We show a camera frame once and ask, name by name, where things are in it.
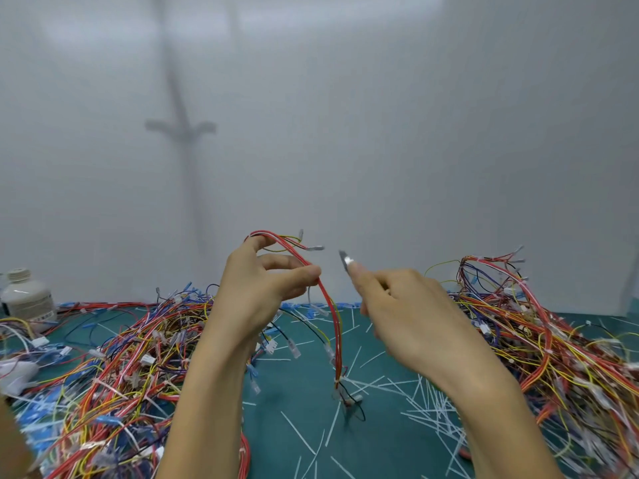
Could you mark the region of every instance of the finger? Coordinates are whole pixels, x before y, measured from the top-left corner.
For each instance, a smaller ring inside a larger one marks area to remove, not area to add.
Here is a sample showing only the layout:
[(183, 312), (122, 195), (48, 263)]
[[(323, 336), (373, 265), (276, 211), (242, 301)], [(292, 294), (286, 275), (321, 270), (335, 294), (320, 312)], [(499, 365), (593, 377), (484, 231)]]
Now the finger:
[(267, 271), (272, 269), (296, 269), (304, 266), (304, 264), (292, 255), (282, 255), (280, 253), (266, 253), (265, 255), (260, 255), (260, 257), (258, 257), (258, 262)]
[(287, 301), (289, 299), (294, 299), (296, 297), (300, 297), (303, 296), (304, 294), (306, 294), (306, 289), (308, 289), (307, 287), (298, 287), (296, 289), (293, 289), (291, 291), (289, 291), (288, 294), (285, 294), (284, 297), (282, 297), (283, 301)]
[(265, 235), (257, 235), (255, 237), (247, 238), (242, 247), (252, 249), (254, 252), (261, 250), (269, 245), (273, 245), (275, 243), (275, 239), (271, 237), (267, 237)]
[(386, 291), (375, 274), (359, 262), (352, 262), (348, 265), (348, 274), (353, 281), (356, 291), (366, 302), (367, 311), (371, 306), (375, 306), (377, 303), (384, 302), (388, 299)]
[(305, 265), (271, 276), (280, 295), (286, 296), (294, 289), (315, 285), (320, 274), (321, 268), (318, 265)]

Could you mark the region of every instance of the white bottle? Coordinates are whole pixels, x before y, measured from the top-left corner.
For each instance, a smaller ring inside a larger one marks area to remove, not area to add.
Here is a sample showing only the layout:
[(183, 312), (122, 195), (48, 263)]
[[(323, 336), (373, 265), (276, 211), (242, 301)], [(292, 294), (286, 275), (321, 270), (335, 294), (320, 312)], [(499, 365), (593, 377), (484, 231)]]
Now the white bottle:
[(28, 321), (36, 333), (57, 324), (56, 305), (46, 284), (31, 279), (28, 269), (14, 269), (6, 277), (9, 285), (0, 294), (0, 300), (9, 316)]

